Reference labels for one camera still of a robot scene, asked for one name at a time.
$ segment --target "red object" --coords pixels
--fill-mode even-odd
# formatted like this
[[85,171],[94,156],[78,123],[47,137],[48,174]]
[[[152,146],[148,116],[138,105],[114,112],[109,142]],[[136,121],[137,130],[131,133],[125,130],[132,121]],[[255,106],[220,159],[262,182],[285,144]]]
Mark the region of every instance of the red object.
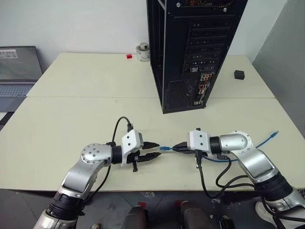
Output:
[[176,200],[175,203],[174,203],[175,208],[180,207],[180,205],[182,204],[183,201],[184,201],[183,199]]
[[145,207],[146,207],[146,203],[145,202],[139,202],[138,205],[140,205],[143,209],[145,209]]

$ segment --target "silver robot arm segment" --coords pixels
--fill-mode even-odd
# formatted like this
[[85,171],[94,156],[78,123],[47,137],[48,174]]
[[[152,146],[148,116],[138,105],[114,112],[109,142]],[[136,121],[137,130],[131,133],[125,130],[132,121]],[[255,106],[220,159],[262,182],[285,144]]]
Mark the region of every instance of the silver robot arm segment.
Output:
[[248,175],[258,192],[265,198],[268,206],[276,212],[284,213],[295,207],[302,207],[301,215],[305,217],[305,200],[301,194],[289,185],[271,160],[257,149],[250,136],[241,131],[228,135],[209,137],[206,132],[196,129],[188,133],[187,146],[191,150],[200,150],[208,157],[230,152],[234,154],[240,167]]
[[122,146],[87,145],[78,162],[69,170],[48,208],[34,229],[72,229],[83,215],[85,199],[98,172],[111,164],[126,165],[129,154],[143,147],[141,133],[131,130],[122,138]]

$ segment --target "computer tower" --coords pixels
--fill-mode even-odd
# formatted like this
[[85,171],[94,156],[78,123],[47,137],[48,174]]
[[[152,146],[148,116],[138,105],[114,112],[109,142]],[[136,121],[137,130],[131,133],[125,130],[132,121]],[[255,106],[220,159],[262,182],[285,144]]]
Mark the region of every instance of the computer tower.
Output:
[[247,0],[147,0],[163,113],[205,108]]

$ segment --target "shoe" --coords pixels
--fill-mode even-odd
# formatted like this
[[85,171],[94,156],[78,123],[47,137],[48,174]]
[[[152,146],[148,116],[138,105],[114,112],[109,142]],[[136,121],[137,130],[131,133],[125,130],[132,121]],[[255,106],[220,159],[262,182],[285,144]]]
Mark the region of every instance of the shoe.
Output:
[[265,209],[262,202],[257,202],[255,204],[255,211],[261,219],[269,223],[272,223],[273,226],[277,228],[276,223],[273,220],[273,216]]
[[96,223],[91,227],[91,229],[100,229],[100,225]]

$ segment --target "table surface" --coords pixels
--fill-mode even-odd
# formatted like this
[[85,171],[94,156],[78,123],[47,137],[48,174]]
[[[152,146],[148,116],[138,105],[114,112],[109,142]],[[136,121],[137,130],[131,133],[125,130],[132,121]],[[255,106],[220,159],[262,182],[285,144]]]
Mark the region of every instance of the table surface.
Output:
[[[244,80],[234,71],[245,72]],[[28,97],[158,98],[149,62],[125,54],[62,53]],[[242,56],[227,56],[210,98],[274,98],[262,78]]]
[[[0,132],[0,188],[57,190],[81,149],[90,143],[109,142],[117,119],[123,115],[142,133],[144,141],[162,146],[186,141],[187,133],[197,127],[212,135],[242,130],[256,144],[279,130],[261,149],[291,185],[305,187],[305,140],[273,98],[211,98],[205,109],[162,114],[155,98],[32,97],[22,103]],[[125,123],[119,125],[115,139],[118,144],[125,128]],[[215,179],[224,167],[224,163],[203,162],[209,190],[218,190]],[[93,189],[101,183],[105,172],[105,168],[101,170]],[[242,174],[234,163],[221,183]],[[136,173],[131,165],[113,165],[102,190],[202,190],[202,187],[194,155],[167,152],[140,163]]]

